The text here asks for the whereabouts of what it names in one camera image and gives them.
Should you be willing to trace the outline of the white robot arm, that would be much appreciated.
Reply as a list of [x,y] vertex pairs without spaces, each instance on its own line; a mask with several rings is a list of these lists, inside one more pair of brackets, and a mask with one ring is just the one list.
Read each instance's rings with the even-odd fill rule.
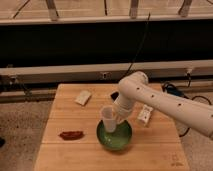
[[120,121],[132,113],[136,102],[141,102],[213,140],[213,105],[150,88],[147,75],[140,71],[122,78],[118,83],[118,92],[113,110]]

